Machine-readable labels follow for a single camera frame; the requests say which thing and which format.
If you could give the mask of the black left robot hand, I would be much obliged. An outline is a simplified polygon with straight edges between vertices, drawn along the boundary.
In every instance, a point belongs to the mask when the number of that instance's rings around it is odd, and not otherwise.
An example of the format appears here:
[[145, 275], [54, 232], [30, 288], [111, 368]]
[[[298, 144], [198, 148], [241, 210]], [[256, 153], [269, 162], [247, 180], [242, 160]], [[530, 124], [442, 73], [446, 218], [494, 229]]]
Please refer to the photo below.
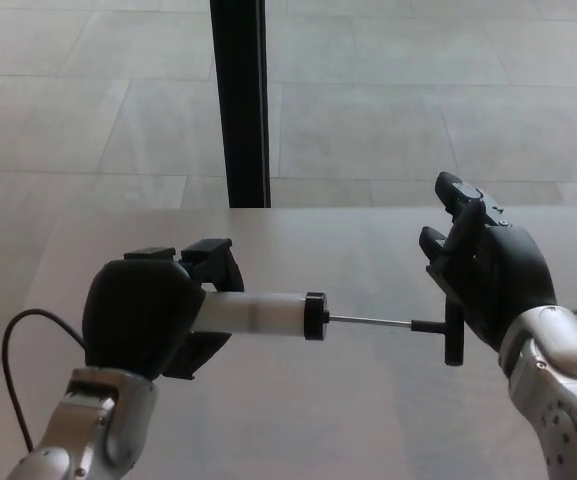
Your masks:
[[203, 286], [241, 292], [232, 241], [202, 239], [182, 250], [148, 247], [106, 263], [85, 302], [82, 336], [89, 367], [125, 370], [148, 380], [191, 380], [230, 339], [195, 323]]

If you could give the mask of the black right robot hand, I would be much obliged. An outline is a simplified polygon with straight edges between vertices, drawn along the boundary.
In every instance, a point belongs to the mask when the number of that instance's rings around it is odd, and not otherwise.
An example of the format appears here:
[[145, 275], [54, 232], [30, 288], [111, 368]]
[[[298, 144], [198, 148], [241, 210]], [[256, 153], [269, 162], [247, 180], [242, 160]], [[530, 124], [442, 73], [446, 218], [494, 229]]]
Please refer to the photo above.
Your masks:
[[506, 219], [497, 200], [448, 172], [438, 175], [434, 191], [452, 226], [447, 235], [424, 227], [419, 246], [426, 272], [445, 294], [444, 321], [421, 330], [442, 334], [445, 363], [460, 366], [466, 328], [498, 351], [520, 314], [557, 298], [536, 242]]

